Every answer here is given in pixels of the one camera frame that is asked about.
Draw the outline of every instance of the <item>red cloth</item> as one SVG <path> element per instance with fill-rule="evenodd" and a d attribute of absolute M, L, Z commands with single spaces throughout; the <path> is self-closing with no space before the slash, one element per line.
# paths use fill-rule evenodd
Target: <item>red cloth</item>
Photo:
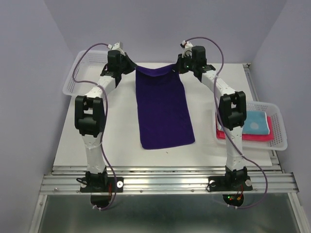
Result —
<path fill-rule="evenodd" d="M 258 141 L 258 142 L 267 142 L 273 140 L 274 136 L 273 136 L 271 117 L 267 116 L 267 121 L 270 130 L 270 133 L 268 135 L 242 134 L 242 140 Z M 216 137 L 218 139 L 225 139 L 225 133 L 223 131 L 220 131 L 217 128 L 217 125 L 216 125 Z"/>

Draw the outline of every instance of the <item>wire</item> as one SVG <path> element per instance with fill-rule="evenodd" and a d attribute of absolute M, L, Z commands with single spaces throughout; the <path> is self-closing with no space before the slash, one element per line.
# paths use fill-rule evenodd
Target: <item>wire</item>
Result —
<path fill-rule="evenodd" d="M 218 45 L 215 41 L 213 41 L 212 39 L 209 39 L 209 38 L 207 38 L 207 37 L 204 37 L 204 36 L 192 37 L 192 38 L 189 38 L 189 39 L 186 40 L 186 41 L 190 41 L 190 40 L 194 40 L 194 39 L 205 39 L 205 40 L 208 40 L 208 41 L 212 42 L 212 43 L 219 49 L 219 52 L 220 52 L 220 54 L 221 54 L 221 56 L 222 56 L 222 65 L 221 65 L 220 69 L 219 69 L 219 70 L 217 71 L 217 73 L 216 73 L 215 80 L 214 80 L 214 91 L 213 91 L 213 92 L 214 92 L 214 101 L 215 101 L 215 106 L 216 106 L 217 115 L 220 116 L 220 114 L 219 114 L 219 109 L 218 109 L 218 104 L 217 104 L 217 98 L 216 98 L 216 82 L 217 82 L 217 79 L 218 79 L 218 75 L 219 75 L 220 72 L 222 71 L 222 69 L 223 69 L 223 67 L 224 67 L 224 64 L 225 64 L 224 53 L 223 53 L 222 49 L 219 47 L 219 45 Z M 224 130 L 224 133 L 225 133 L 226 137 L 227 137 L 228 140 L 231 142 L 231 144 L 233 145 L 233 147 L 237 150 L 237 152 L 240 154 L 240 156 L 241 156 L 243 159 L 245 159 L 245 160 L 251 162 L 252 164 L 254 164 L 255 166 L 257 166 L 257 167 L 260 169 L 260 171 L 262 172 L 263 176 L 264 176 L 264 179 L 265 179 L 265 182 L 266 182 L 266 188 L 265 188 L 265 190 L 264 190 L 264 193 L 263 193 L 261 199 L 260 199 L 259 201 L 257 201 L 256 203 L 254 203 L 254 204 L 251 204 L 251 205 L 248 205 L 248 206 L 240 206 L 240 207 L 238 207 L 238 208 L 239 208 L 239 209 L 248 209 L 248 208 L 254 207 L 254 206 L 260 204 L 260 203 L 266 198 L 266 196 L 267 196 L 267 192 L 268 192 L 268 178 L 267 178 L 267 176 L 266 176 L 266 173 L 265 173 L 264 170 L 261 168 L 261 166 L 259 166 L 256 162 L 254 162 L 254 161 L 252 161 L 252 160 L 246 158 L 246 157 L 243 155 L 243 153 L 240 151 L 240 149 L 237 147 L 237 145 L 235 145 L 234 141 L 233 141 L 233 140 L 231 139 L 231 137 L 229 136 L 229 133 L 226 131 L 226 129 L 225 129 L 225 127 L 224 127 L 224 124 L 223 124 L 223 122 L 222 122 L 222 120 L 221 120 L 220 117 L 218 117 L 218 120 L 219 120 L 219 123 L 220 123 L 221 127 L 222 127 L 223 130 Z"/>
<path fill-rule="evenodd" d="M 106 92 L 105 92 L 105 89 L 104 89 L 102 86 L 98 85 L 96 82 L 88 81 L 88 80 L 78 81 L 78 80 L 76 80 L 75 77 L 74 77 L 74 74 L 75 74 L 75 72 L 76 72 L 76 70 L 77 70 L 79 64 L 81 63 L 82 59 L 84 58 L 84 56 L 85 56 L 93 47 L 98 46 L 98 45 L 105 45 L 106 47 L 108 47 L 108 44 L 105 44 L 105 43 L 97 43 L 97 44 L 92 45 L 91 47 L 89 47 L 89 48 L 83 53 L 83 55 L 82 55 L 82 56 L 80 57 L 80 59 L 78 60 L 76 66 L 74 67 L 73 72 L 72 72 L 72 80 L 73 80 L 75 83 L 90 83 L 90 84 L 93 84 L 93 85 L 98 86 L 98 87 L 102 90 L 103 95 L 104 95 L 104 98 L 105 98 L 105 103 L 106 103 L 105 117 L 106 117 L 106 119 L 107 119 L 107 116 L 108 116 L 108 98 L 107 98 L 107 94 L 106 94 Z M 118 189 L 118 188 L 117 188 L 117 175 L 116 175 L 116 173 L 115 173 L 115 171 L 114 171 L 112 165 L 109 163 L 109 161 L 108 161 L 108 159 L 107 159 L 107 157 L 106 157 L 106 154 L 105 154 L 105 152 L 104 152 L 104 148 L 103 148 L 103 135 L 104 135 L 104 132 L 102 133 L 102 135 L 101 135 L 101 140 L 100 140 L 100 142 L 101 142 L 101 151 L 102 151 L 102 154 L 103 154 L 103 157 L 104 157 L 106 163 L 108 164 L 110 170 L 111 170 L 112 173 L 113 173 L 113 177 L 114 177 L 114 181 L 115 181 L 115 194 L 114 194 L 114 196 L 112 197 L 110 203 L 109 203 L 105 208 L 100 208 L 100 209 L 98 208 L 98 209 L 101 210 L 101 211 L 107 210 L 108 208 L 110 208 L 110 206 L 113 204 L 113 202 L 114 202 L 114 200 L 115 200 L 115 198 L 116 198 L 117 189 Z"/>

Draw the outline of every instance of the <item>blue folded cloth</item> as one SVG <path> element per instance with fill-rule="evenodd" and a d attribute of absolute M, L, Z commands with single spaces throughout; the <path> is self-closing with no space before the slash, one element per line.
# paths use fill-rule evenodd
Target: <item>blue folded cloth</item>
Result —
<path fill-rule="evenodd" d="M 267 114 L 262 111 L 247 111 L 243 134 L 268 135 L 270 133 Z"/>

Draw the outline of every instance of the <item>empty white basket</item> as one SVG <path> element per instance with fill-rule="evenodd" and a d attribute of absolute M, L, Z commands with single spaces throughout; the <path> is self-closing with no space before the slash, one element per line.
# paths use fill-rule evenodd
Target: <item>empty white basket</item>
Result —
<path fill-rule="evenodd" d="M 68 96 L 78 96 L 85 95 L 94 85 L 88 83 L 75 83 L 72 80 L 72 73 L 74 67 L 78 63 L 78 60 L 81 58 L 85 51 L 78 53 L 70 72 L 67 76 L 66 82 L 63 87 L 63 93 Z M 76 80 L 87 80 L 98 82 L 100 78 L 101 71 L 104 65 L 107 63 L 107 51 L 101 50 L 90 50 L 80 62 L 74 77 Z"/>
<path fill-rule="evenodd" d="M 268 117 L 271 117 L 274 139 L 268 142 L 256 142 L 243 140 L 243 148 L 257 148 L 266 150 L 285 150 L 287 148 L 287 136 L 283 118 L 279 108 L 272 103 L 247 101 L 246 109 L 248 111 L 263 111 Z M 225 144 L 224 139 L 216 137 L 216 109 L 213 108 L 213 136 L 220 144 Z"/>

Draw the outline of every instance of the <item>purple cable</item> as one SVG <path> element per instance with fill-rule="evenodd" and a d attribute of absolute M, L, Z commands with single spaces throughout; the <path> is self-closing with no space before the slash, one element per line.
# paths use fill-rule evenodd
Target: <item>purple cable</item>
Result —
<path fill-rule="evenodd" d="M 108 47 L 108 44 L 105 44 L 105 43 L 97 43 L 97 44 L 92 45 L 91 47 L 89 47 L 89 48 L 83 53 L 83 55 L 82 55 L 82 56 L 80 57 L 80 59 L 78 60 L 76 66 L 74 67 L 73 72 L 72 72 L 72 80 L 73 80 L 75 83 L 90 83 L 90 84 L 94 84 L 94 85 L 98 86 L 98 87 L 102 90 L 102 92 L 103 92 L 103 94 L 104 94 L 104 97 L 105 97 L 105 103 L 106 103 L 105 117 L 106 117 L 106 119 L 107 119 L 107 116 L 108 116 L 108 98 L 107 98 L 107 94 L 106 94 L 106 92 L 105 92 L 105 89 L 104 89 L 102 86 L 97 85 L 97 83 L 95 83 L 95 82 L 88 81 L 88 80 L 78 81 L 78 80 L 76 80 L 75 77 L 74 77 L 74 74 L 75 74 L 75 72 L 76 72 L 76 70 L 77 70 L 77 68 L 78 68 L 78 66 L 79 66 L 79 64 L 80 64 L 80 62 L 81 62 L 82 59 L 84 58 L 84 56 L 85 56 L 85 55 L 88 53 L 88 51 L 90 51 L 93 47 L 98 46 L 98 45 L 105 45 L 105 46 Z M 115 194 L 113 195 L 113 197 L 112 197 L 110 203 L 109 203 L 105 208 L 101 208 L 101 209 L 98 208 L 100 211 L 107 210 L 108 208 L 110 208 L 110 206 L 111 206 L 112 203 L 114 202 L 114 200 L 115 200 L 115 198 L 116 198 L 116 195 L 117 195 L 117 175 L 116 175 L 116 173 L 115 173 L 115 171 L 114 171 L 112 165 L 109 163 L 109 161 L 108 161 L 108 159 L 107 159 L 107 157 L 106 157 L 106 155 L 105 155 L 104 148 L 103 148 L 103 136 L 104 136 L 104 133 L 102 133 L 102 136 L 101 136 L 101 150 L 102 150 L 103 157 L 104 157 L 106 163 L 108 164 L 110 170 L 111 170 L 112 173 L 113 173 L 113 177 L 114 177 L 114 181 L 115 181 Z"/>
<path fill-rule="evenodd" d="M 190 41 L 190 40 L 193 40 L 193 39 L 205 39 L 205 40 L 208 40 L 210 42 L 212 42 L 214 45 L 216 45 L 216 47 L 219 49 L 221 55 L 222 55 L 222 65 L 220 67 L 220 69 L 218 70 L 218 72 L 216 73 L 216 77 L 215 77 L 215 80 L 214 80 L 214 101 L 215 101 L 215 105 L 216 105 L 216 111 L 217 111 L 217 115 L 220 116 L 220 113 L 219 113 L 219 109 L 218 109 L 218 104 L 217 104 L 217 98 L 216 98 L 216 82 L 217 82 L 217 79 L 218 79 L 218 75 L 220 74 L 220 72 L 222 71 L 223 67 L 224 67 L 224 63 L 225 63 L 225 60 L 224 60 L 224 53 L 222 51 L 222 49 L 219 47 L 219 45 L 213 41 L 212 39 L 209 39 L 207 37 L 204 37 L 204 36 L 196 36 L 196 37 L 192 37 L 186 41 Z M 223 125 L 223 122 L 221 120 L 220 117 L 218 117 L 219 119 L 219 123 L 221 125 L 221 127 L 223 128 L 223 131 L 226 135 L 226 137 L 228 138 L 228 140 L 231 142 L 231 144 L 234 146 L 234 148 L 237 150 L 237 152 L 242 156 L 243 159 L 251 162 L 252 164 L 254 164 L 255 166 L 257 166 L 260 171 L 262 172 L 263 176 L 264 176 L 264 179 L 265 179 L 265 182 L 266 182 L 266 188 L 264 190 L 264 193 L 263 193 L 263 196 L 261 197 L 261 199 L 257 202 L 255 202 L 254 204 L 251 204 L 251 205 L 248 205 L 248 206 L 241 206 L 241 207 L 238 207 L 238 209 L 248 209 L 248 208 L 251 208 L 251 207 L 254 207 L 258 204 L 260 204 L 266 197 L 267 195 L 267 192 L 268 192 L 268 178 L 266 176 L 266 173 L 264 172 L 264 170 L 261 168 L 261 166 L 259 166 L 256 162 L 246 158 L 243 153 L 240 151 L 240 149 L 237 147 L 237 145 L 235 145 L 235 143 L 233 142 L 233 140 L 231 139 L 231 137 L 229 136 L 228 132 L 225 130 L 225 127 Z"/>

